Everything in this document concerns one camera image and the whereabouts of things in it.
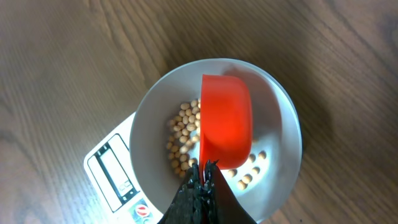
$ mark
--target white bowl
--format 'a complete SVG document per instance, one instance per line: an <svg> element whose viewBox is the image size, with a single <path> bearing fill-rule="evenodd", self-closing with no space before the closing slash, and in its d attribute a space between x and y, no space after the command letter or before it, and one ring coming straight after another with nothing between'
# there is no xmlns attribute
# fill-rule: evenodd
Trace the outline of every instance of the white bowl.
<svg viewBox="0 0 398 224"><path fill-rule="evenodd" d="M137 181L150 204L164 213L181 181L167 159L165 145L170 130L166 123L178 114L182 102L200 97L203 74L233 75L249 88L253 135L258 140L252 153L265 151L267 157L245 163L233 178L225 177L242 207L261 222L282 206L294 186L302 159L302 138L297 112L286 91L267 72L247 62L226 58L191 62L166 74L148 91L131 131L130 155ZM238 190L236 183L253 166L259 167L260 173L253 176L247 189Z"/></svg>

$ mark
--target kitchen scale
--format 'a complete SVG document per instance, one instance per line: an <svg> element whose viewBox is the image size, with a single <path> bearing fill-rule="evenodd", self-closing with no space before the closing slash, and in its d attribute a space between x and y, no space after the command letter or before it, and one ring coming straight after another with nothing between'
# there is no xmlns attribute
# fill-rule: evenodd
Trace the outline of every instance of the kitchen scale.
<svg viewBox="0 0 398 224"><path fill-rule="evenodd" d="M84 168L112 223L157 223L162 214L140 189L130 160L130 132L135 112L85 157Z"/></svg>

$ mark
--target red scoop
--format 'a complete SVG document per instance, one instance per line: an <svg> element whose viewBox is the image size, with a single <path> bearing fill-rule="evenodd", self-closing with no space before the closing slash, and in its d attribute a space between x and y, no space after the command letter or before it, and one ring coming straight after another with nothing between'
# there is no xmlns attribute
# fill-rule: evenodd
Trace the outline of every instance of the red scoop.
<svg viewBox="0 0 398 224"><path fill-rule="evenodd" d="M203 75L200 108L200 168L219 160L220 169L244 164L252 141L251 100L236 77Z"/></svg>

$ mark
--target red logo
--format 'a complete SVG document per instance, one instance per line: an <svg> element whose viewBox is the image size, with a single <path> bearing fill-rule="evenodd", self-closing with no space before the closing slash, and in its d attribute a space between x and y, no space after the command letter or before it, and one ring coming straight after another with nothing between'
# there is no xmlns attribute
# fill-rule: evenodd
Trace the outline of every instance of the red logo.
<svg viewBox="0 0 398 224"><path fill-rule="evenodd" d="M145 205L137 205L136 213L141 217L147 217L150 214L150 211L149 208Z"/></svg>

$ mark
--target brown wooden surface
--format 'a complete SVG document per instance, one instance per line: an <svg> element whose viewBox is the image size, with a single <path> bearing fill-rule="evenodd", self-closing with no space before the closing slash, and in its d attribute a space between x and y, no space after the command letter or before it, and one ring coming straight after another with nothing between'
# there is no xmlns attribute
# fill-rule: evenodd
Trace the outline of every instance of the brown wooden surface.
<svg viewBox="0 0 398 224"><path fill-rule="evenodd" d="M106 223L84 156L210 57L297 107L300 176L265 223L398 223L397 0L1 0L0 223Z"/></svg>

